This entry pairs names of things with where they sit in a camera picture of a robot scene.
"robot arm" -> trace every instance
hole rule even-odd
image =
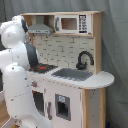
[[[7,48],[0,52],[7,110],[13,119],[21,120],[20,128],[53,128],[34,103],[26,71],[38,65],[39,53],[35,47],[24,43],[27,31],[24,26],[23,19],[17,16],[0,27],[2,44]]]
[[[31,85],[23,67],[16,63],[7,66],[3,83],[7,110],[13,119],[22,120],[22,127],[52,128],[51,122],[36,109]]]

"knob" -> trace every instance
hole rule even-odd
[[[32,82],[32,86],[33,86],[33,87],[37,87],[37,82],[35,82],[35,81]]]

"toy sink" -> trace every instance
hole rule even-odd
[[[93,73],[89,71],[81,71],[81,70],[70,69],[70,68],[63,68],[52,74],[52,76],[54,77],[59,77],[59,78],[64,78],[64,79],[69,79],[74,81],[84,81],[92,75]]]

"cabinet handle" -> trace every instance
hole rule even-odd
[[[59,27],[57,27],[57,22],[59,21],[59,17],[56,18],[56,22],[55,22],[55,28],[56,28],[56,31],[59,31]]]
[[[49,118],[49,120],[52,119],[52,116],[50,115],[50,107],[51,107],[51,102],[48,102],[47,113],[48,113],[48,118]]]

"microwave window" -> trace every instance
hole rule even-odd
[[[76,18],[61,18],[62,29],[65,30],[77,30]]]

